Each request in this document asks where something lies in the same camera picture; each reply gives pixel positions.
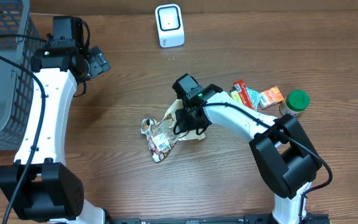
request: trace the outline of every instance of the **mesh basket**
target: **mesh basket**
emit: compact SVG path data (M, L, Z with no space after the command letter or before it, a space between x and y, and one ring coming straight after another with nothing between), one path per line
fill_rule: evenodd
M0 34L39 37L29 17L29 0L0 0ZM30 69L30 58L42 43L23 38L0 39L0 54ZM0 150L17 150L23 140L33 94L33 80L0 60Z

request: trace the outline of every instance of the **orange box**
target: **orange box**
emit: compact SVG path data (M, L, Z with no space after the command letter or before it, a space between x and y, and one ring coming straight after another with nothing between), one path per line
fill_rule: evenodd
M262 109L266 109L269 106L276 105L277 103L284 100L283 95L281 94L280 90L278 90L277 86L265 90L260 93L260 107Z

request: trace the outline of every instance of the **snack bag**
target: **snack bag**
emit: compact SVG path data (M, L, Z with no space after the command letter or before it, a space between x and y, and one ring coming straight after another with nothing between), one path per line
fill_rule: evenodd
M197 135L195 130L178 135L173 133L173 127L176 123L175 111L182 108L182 101L176 100L160 122L156 122L154 119L143 119L140 132L146 135L149 150L155 162L161 162L167 158L178 141L205 138L205 134Z

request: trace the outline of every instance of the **white device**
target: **white device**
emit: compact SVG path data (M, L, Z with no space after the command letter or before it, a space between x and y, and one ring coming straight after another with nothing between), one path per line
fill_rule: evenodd
M158 38L163 48L181 46L185 43L185 30L181 10L177 4L166 4L155 9Z

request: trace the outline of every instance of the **white arm segment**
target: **white arm segment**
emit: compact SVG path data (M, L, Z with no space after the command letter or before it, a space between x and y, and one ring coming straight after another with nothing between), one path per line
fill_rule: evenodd
M301 203L301 194L309 189L311 182L296 191L296 196L293 199L281 198L274 195L273 217L278 224L298 224L299 223L299 207ZM306 199L303 201L302 217L306 216Z
M236 105L250 113L252 116L259 118L261 121L268 125L273 125L274 119L276 119L274 116L261 114L238 103L236 100L233 100L225 91L216 93L210 99L208 99L207 103L230 103L232 105ZM255 121L235 108L228 106L206 106L204 107L204 112L210 122L230 129L246 142L253 140L256 133L263 133L267 130L267 128L257 124Z
M61 72L59 68L41 69L35 73L44 85L46 98L45 116L37 147L31 164L43 164L45 158L66 165L64 144L66 136L67 116L71 100L75 94L77 83L70 71ZM25 164L34 141L41 111L41 91L34 81L34 93L29 115L29 122L24 139L14 161L20 159Z
M274 119L276 119L274 116L264 115L238 103L224 91L213 95L207 103L230 103L232 105L236 105L268 125L273 125ZM246 142L253 140L256 133L263 133L267 129L262 125L258 125L255 121L235 108L225 106L207 106L204 107L204 112L210 122L230 129ZM298 189L297 195L293 199L281 198L276 194L274 195L275 205L273 209L273 217L279 224L299 223L298 213L301 201L300 195L305 190L309 189L310 185L311 182ZM303 206L302 215L303 217L306 215L305 206Z
M104 224L104 210L93 206L89 201L84 200L84 207L81 215L75 220L69 221L65 218L49 220L49 223L66 223L66 224Z

